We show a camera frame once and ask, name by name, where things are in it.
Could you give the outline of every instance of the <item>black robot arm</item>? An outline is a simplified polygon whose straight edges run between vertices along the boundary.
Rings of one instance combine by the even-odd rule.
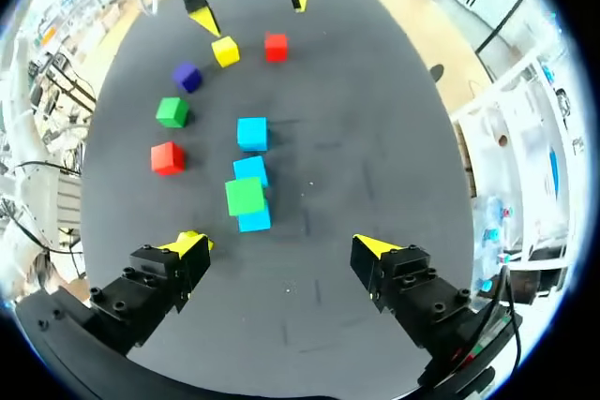
[[[492,301],[474,314],[469,293],[438,277],[423,249],[374,251],[369,244],[376,241],[368,240],[354,237],[352,268],[378,309],[393,311],[415,345],[432,356],[419,378],[421,388],[409,397],[466,398],[481,391],[493,379],[489,363],[513,335],[506,308]],[[257,398],[193,387],[125,357],[170,310],[185,306],[210,266],[211,247],[198,234],[161,248],[145,245],[130,255],[121,276],[91,289],[91,308],[64,289],[52,295],[39,291],[17,305],[16,319],[40,359],[78,398]]]
[[[439,277],[429,260],[429,253],[416,245],[399,247],[362,235],[352,239],[351,267],[372,302],[380,312],[388,309],[415,345],[431,355],[419,385],[437,388],[435,395],[448,389],[457,393],[485,373],[522,319],[499,304],[507,266],[492,302],[474,313],[470,291]],[[451,375],[458,377],[440,385]]]

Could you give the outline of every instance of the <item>white cabinet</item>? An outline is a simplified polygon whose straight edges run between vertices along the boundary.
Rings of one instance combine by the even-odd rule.
[[[477,195],[514,200],[512,269],[566,267],[578,251],[585,211],[584,97],[570,54],[548,57],[547,48],[529,52],[451,116],[464,134]],[[560,248],[559,256],[532,260],[544,248]]]

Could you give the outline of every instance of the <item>purple cube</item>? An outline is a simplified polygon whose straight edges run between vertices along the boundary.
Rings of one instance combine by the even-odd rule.
[[[180,86],[189,93],[196,91],[203,82],[200,70],[191,63],[180,65],[172,74],[172,79],[177,83],[177,86]]]

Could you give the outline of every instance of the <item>cube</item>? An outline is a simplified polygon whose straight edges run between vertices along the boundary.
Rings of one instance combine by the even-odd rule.
[[[235,174],[235,178],[237,180],[241,180],[242,178],[259,177],[261,179],[262,187],[269,186],[262,156],[253,156],[252,158],[234,161],[233,173]]]
[[[175,175],[186,169],[185,154],[181,147],[169,141],[152,147],[152,170],[159,175]]]
[[[237,144],[242,152],[266,152],[266,117],[242,117],[238,119]]]
[[[229,215],[251,215],[262,211],[266,205],[259,177],[227,182],[225,194]]]
[[[203,82],[200,70],[191,63],[183,63],[172,74],[172,79],[177,86],[185,89],[188,93],[196,91]]]
[[[240,61],[240,51],[232,37],[223,37],[213,42],[211,46],[221,67],[227,67]]]
[[[251,215],[239,215],[237,217],[237,226],[240,230],[240,233],[269,230],[271,228],[269,205],[265,205],[264,209],[258,213],[252,213]]]
[[[268,63],[280,63],[288,59],[288,39],[285,35],[270,35],[264,40],[264,54]]]
[[[179,97],[164,97],[160,100],[157,120],[167,128],[182,128],[186,125],[189,106]]]

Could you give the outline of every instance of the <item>blue cube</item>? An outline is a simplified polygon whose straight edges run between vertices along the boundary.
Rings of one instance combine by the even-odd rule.
[[[264,207],[264,210],[251,215],[239,215],[237,217],[237,225],[240,233],[249,231],[269,230],[271,228],[271,215],[269,213],[269,205]]]
[[[269,187],[269,181],[266,178],[266,168],[264,167],[262,156],[253,156],[251,158],[234,161],[233,173],[237,180],[258,177],[261,179],[262,187]]]
[[[266,152],[266,117],[242,117],[238,119],[237,143],[243,152]]]
[[[203,82],[203,76],[197,67],[191,63],[183,63],[172,74],[172,79],[177,86],[193,93]]]

